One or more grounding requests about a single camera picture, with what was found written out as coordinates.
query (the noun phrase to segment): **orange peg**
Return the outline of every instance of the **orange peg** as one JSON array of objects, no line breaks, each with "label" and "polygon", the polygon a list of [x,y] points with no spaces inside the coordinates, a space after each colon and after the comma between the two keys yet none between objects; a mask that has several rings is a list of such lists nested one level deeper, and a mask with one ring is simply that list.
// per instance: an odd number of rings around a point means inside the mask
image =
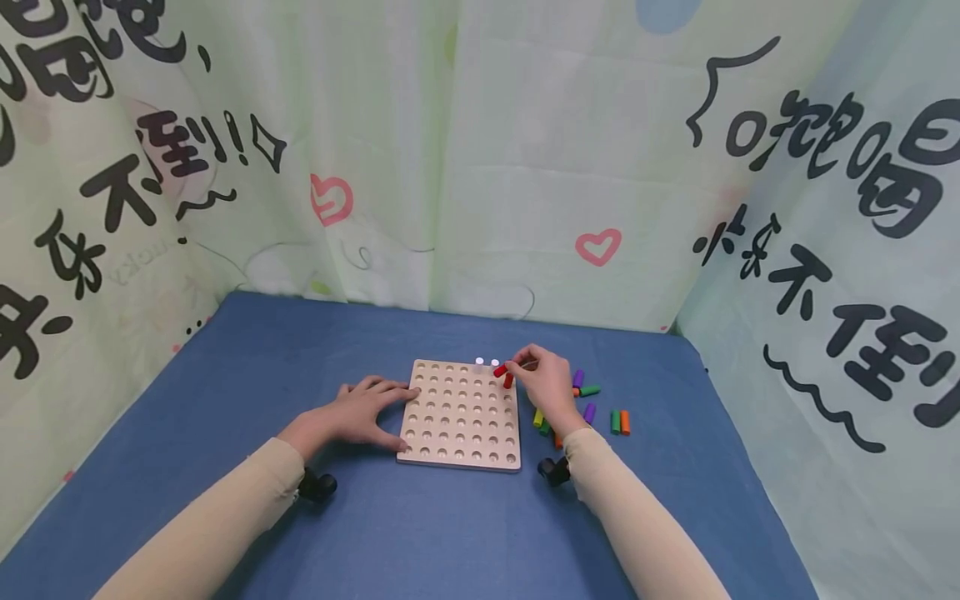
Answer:
[{"label": "orange peg", "polygon": [[630,435],[630,413],[627,411],[620,411],[620,435]]}]

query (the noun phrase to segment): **curtain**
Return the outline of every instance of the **curtain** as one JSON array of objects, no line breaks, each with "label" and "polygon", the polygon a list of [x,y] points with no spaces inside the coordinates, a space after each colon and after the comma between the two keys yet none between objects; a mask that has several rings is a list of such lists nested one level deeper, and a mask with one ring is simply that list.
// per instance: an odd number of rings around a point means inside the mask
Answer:
[{"label": "curtain", "polygon": [[0,0],[0,550],[232,290],[683,306],[818,590],[956,589],[958,14],[860,4]]},{"label": "curtain", "polygon": [[960,597],[958,22],[863,4],[679,319],[825,598]]}]

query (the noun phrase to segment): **hand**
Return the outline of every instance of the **hand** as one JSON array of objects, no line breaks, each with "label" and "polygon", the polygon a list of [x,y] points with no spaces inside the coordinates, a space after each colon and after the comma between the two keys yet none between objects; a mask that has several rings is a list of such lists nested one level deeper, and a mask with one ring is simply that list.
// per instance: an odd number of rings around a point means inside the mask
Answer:
[{"label": "hand", "polygon": [[[520,366],[534,360],[538,364],[532,371]],[[531,344],[517,352],[514,360],[507,361],[507,371],[526,387],[530,401],[543,412],[561,439],[577,429],[589,427],[577,411],[570,363],[565,358]]]},{"label": "hand", "polygon": [[376,417],[394,402],[420,395],[420,388],[407,387],[406,383],[376,375],[364,377],[355,386],[345,383],[332,402],[298,416],[277,437],[299,452],[304,461],[332,440],[376,444],[401,452],[407,449],[407,443],[380,429]]}]

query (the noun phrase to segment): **blue table surface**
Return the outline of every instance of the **blue table surface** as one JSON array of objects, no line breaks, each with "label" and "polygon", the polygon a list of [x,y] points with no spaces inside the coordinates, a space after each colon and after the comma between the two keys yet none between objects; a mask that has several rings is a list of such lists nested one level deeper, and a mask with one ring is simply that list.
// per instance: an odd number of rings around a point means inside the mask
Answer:
[{"label": "blue table surface", "polygon": [[[418,358],[503,360],[536,342],[603,391],[597,429],[703,551],[733,598],[816,598],[743,444],[684,339],[233,293],[0,564],[0,598],[89,598],[141,544],[297,413]],[[610,433],[631,411],[633,435]],[[301,500],[218,597],[452,600],[633,598],[603,529],[520,393],[523,469],[400,465],[368,447],[318,457],[340,487]],[[399,432],[402,407],[381,416]]]}]

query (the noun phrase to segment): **beige sleeve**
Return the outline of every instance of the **beige sleeve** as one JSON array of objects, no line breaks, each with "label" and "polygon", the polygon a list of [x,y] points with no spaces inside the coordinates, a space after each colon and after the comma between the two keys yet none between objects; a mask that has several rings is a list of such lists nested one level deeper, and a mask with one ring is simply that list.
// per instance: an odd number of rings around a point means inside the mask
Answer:
[{"label": "beige sleeve", "polygon": [[290,508],[302,478],[303,458],[270,439],[167,523],[94,600],[209,598]]},{"label": "beige sleeve", "polygon": [[644,600],[730,596],[680,524],[593,429],[566,436],[577,495],[593,511],[636,595]]}]

